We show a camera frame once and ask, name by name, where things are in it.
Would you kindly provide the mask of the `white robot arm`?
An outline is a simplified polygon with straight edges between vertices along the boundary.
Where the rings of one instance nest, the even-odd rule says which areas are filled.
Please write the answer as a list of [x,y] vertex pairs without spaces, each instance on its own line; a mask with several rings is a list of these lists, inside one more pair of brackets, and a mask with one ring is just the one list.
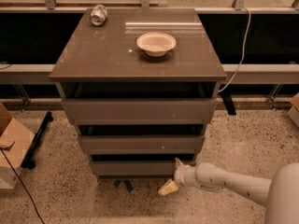
[[174,178],[158,193],[165,196],[180,187],[228,189],[263,206],[264,224],[299,224],[299,163],[287,164],[272,179],[266,179],[228,172],[209,162],[190,166],[176,158]]

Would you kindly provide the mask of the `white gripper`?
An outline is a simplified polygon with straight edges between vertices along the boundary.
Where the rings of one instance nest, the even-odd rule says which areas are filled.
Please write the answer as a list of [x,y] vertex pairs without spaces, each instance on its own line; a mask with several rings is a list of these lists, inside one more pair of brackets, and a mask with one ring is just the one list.
[[158,190],[158,194],[161,196],[165,196],[178,191],[179,186],[195,186],[195,168],[190,165],[184,165],[184,163],[179,158],[175,158],[175,165],[177,170],[174,173],[174,179],[178,184],[173,179],[168,179]]

